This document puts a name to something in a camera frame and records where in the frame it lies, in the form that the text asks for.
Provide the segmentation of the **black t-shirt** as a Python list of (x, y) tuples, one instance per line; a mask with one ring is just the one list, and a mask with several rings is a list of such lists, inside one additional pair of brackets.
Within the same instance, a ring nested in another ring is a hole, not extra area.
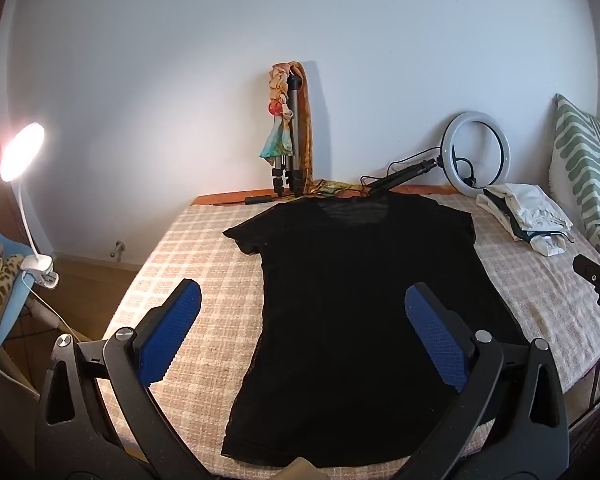
[(262, 332), (222, 452), (283, 467), (411, 455), (456, 398), (405, 313), (422, 283), (473, 330), (524, 333), (476, 252), (471, 215), (419, 195), (302, 198), (226, 236), (261, 259)]

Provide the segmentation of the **pile of white clothes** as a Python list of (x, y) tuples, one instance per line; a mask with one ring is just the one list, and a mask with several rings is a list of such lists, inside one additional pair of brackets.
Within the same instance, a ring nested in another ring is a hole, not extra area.
[(563, 254), (574, 242), (573, 223), (542, 188), (532, 184), (489, 185), (476, 197), (516, 242), (544, 257)]

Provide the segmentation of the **checkered beige bed cover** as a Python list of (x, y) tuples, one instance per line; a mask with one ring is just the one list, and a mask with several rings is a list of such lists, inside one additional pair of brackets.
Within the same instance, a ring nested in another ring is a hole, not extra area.
[[(572, 260), (596, 257), (580, 234), (567, 251), (545, 258), (513, 240), (474, 200), (437, 195), (471, 213), (476, 249), (490, 280), (529, 338), (550, 343), (562, 388), (569, 390), (600, 358), (600, 306), (593, 287), (573, 273)], [(261, 260), (246, 256), (224, 230), (263, 211), (261, 205), (186, 208), (171, 224), (125, 293), (106, 330), (134, 326), (162, 304), (184, 278), (202, 292), (199, 315), (162, 382), (150, 391), (172, 427), (214, 474), (267, 479), (273, 469), (222, 456), (221, 446), (242, 378), (262, 327)]]

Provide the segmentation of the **green striped white pillow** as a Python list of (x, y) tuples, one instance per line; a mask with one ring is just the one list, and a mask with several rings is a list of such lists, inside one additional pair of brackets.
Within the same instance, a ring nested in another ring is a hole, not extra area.
[(600, 121), (558, 94), (548, 184), (576, 229), (600, 247)]

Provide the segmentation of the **black power adapter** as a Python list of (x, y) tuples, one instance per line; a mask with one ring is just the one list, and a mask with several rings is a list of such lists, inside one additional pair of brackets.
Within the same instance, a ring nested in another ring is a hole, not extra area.
[(257, 205), (257, 204), (267, 204), (272, 203), (275, 200), (272, 195), (257, 195), (257, 196), (248, 196), (244, 198), (245, 205)]

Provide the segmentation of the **orange patterned bed sheet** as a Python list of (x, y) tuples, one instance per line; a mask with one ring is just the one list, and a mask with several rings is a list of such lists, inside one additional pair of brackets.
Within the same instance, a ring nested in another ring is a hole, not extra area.
[[(429, 185), (429, 184), (404, 184), (393, 189), (393, 192), (407, 195), (452, 195), (457, 194), (457, 190), (451, 185)], [(201, 195), (193, 200), (193, 205), (206, 206), (228, 206), (242, 204), (244, 198), (257, 195), (272, 195), (276, 200), (292, 200), (294, 194), (286, 190), (282, 196), (274, 193), (272, 188), (259, 188), (250, 191), (234, 191), (218, 194)], [(344, 184), (341, 182), (332, 182), (321, 180), (312, 188), (310, 196), (365, 196), (365, 188), (359, 184)]]

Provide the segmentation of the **grey tripod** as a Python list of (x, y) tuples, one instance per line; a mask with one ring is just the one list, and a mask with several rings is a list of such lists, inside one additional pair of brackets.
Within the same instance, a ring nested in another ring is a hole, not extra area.
[(299, 90), (301, 78), (291, 72), (287, 78), (287, 119), (280, 124), (278, 154), (274, 157), (272, 179), (274, 193), (282, 196), (285, 190), (294, 196), (302, 195), (301, 136)]

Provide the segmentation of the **white clip desk lamp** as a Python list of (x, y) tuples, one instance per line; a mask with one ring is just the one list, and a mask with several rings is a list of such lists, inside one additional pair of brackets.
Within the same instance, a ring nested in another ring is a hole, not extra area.
[(15, 185), (17, 206), (31, 255), (23, 259), (21, 269), (30, 274), (35, 284), (46, 289), (55, 289), (59, 283), (59, 275), (54, 269), (51, 255), (38, 249), (27, 216), (24, 204), (26, 174), (38, 158), (45, 141), (45, 128), (38, 122), (30, 122), (15, 134), (3, 147), (0, 162), (0, 177), (3, 182)]

